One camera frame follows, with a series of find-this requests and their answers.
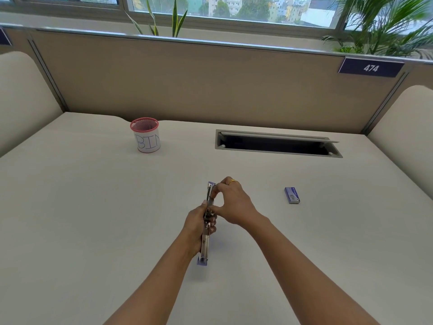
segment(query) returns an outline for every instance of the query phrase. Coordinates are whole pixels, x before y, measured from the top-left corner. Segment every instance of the pen holder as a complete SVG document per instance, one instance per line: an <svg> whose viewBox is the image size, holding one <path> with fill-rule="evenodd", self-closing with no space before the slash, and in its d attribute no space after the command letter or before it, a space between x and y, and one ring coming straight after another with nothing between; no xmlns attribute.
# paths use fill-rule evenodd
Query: pen holder
<svg viewBox="0 0 433 325"><path fill-rule="evenodd" d="M142 153L153 153L161 147L158 132L159 122L151 117L140 117L131 122L131 130Z"/></svg>

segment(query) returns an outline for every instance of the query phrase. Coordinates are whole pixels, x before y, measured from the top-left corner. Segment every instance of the forearm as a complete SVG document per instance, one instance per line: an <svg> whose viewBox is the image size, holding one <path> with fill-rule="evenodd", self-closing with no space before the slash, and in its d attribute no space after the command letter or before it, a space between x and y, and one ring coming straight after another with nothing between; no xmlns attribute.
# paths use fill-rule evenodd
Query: forearm
<svg viewBox="0 0 433 325"><path fill-rule="evenodd" d="M261 214L243 225L262 250L302 325L377 324Z"/></svg>
<svg viewBox="0 0 433 325"><path fill-rule="evenodd" d="M188 237L181 233L149 276L105 325L166 324L192 257Z"/></svg>

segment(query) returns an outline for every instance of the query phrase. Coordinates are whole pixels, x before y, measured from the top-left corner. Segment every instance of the red rim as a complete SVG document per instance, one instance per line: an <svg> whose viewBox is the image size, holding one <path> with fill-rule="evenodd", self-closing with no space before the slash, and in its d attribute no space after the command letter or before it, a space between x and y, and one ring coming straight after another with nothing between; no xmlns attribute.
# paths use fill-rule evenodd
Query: red rim
<svg viewBox="0 0 433 325"><path fill-rule="evenodd" d="M150 130L144 130L144 131L140 131L140 130L135 130L135 129L133 129L133 124L134 124L135 122L143 121L143 120L152 120L152 121L154 121L154 122L156 123L156 126L155 126L153 129L150 129ZM158 126L159 126L159 122L158 122L158 120L152 119L151 117L140 117L139 119L133 120L133 121L131 122L131 124L129 125L129 127L131 128L132 131L134 131L134 132L142 132L142 133L143 133L143 132L151 132L151 131L153 131L153 130L156 130L156 129L158 128Z"/></svg>

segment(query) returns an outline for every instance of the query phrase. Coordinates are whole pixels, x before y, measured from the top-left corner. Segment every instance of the person's left hand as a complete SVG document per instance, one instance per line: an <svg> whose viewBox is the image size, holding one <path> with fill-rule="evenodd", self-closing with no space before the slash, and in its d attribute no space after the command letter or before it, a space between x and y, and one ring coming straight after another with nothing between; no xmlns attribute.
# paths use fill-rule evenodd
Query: person's left hand
<svg viewBox="0 0 433 325"><path fill-rule="evenodd" d="M191 248L191 253L195 256L198 252L200 252L201 248L201 235L203 234L203 215L207 208L206 200L203 203L196 207L195 209L189 211L187 215L187 219L185 220L184 227L181 231L188 241L188 244ZM216 218L217 215L214 215L210 221L210 234L213 234L216 231Z"/></svg>

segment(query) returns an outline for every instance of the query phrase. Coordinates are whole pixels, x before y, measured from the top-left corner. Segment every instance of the number sign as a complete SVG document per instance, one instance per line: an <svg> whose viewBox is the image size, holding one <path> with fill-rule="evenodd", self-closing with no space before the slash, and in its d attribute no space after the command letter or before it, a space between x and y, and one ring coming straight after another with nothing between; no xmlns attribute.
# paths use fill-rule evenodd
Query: number sign
<svg viewBox="0 0 433 325"><path fill-rule="evenodd" d="M0 45L12 45L2 27L0 27Z"/></svg>
<svg viewBox="0 0 433 325"><path fill-rule="evenodd" d="M339 73L396 77L403 62L344 58Z"/></svg>

